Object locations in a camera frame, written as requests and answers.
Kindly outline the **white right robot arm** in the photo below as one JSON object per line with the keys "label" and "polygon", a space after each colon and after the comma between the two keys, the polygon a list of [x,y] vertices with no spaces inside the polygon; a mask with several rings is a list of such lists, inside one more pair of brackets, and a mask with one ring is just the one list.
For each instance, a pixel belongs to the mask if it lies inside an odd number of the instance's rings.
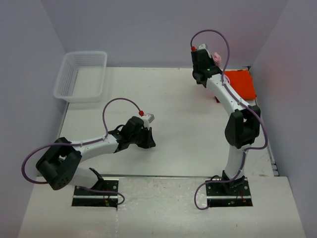
{"label": "white right robot arm", "polygon": [[261,115],[261,111],[259,107],[251,106],[243,100],[222,78],[222,70],[203,45],[191,48],[191,58],[192,76],[196,83],[211,91],[229,116],[224,134],[230,148],[228,161],[222,173],[221,190],[227,195],[232,195],[239,188],[237,180],[244,176],[248,148],[260,133],[260,122],[249,110],[253,110],[258,116]]}

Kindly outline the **pink t shirt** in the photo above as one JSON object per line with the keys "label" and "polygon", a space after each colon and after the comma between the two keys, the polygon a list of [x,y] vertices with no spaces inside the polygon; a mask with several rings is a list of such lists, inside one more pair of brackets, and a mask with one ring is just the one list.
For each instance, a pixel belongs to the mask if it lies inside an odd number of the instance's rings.
{"label": "pink t shirt", "polygon": [[[222,59],[221,59],[221,56],[220,56],[217,52],[215,52],[215,53],[213,54],[213,60],[214,60],[215,64],[216,64],[218,67],[221,67]],[[228,77],[227,75],[225,75],[224,77],[225,77],[225,81],[226,81],[228,84],[230,84],[230,79],[229,79],[229,77]]]}

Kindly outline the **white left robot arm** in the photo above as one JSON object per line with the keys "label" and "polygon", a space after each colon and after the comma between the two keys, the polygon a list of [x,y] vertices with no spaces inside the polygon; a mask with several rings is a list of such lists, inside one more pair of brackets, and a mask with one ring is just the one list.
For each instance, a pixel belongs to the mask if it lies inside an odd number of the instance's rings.
{"label": "white left robot arm", "polygon": [[36,169],[53,190],[73,185],[97,195],[102,191],[103,177],[95,169],[83,169],[78,167],[79,164],[100,155],[120,152],[131,144],[143,149],[155,147],[150,127],[153,120],[152,114],[133,116],[122,129],[117,127],[96,143],[84,141],[78,147],[71,145],[70,141],[62,137],[40,158],[36,163]]}

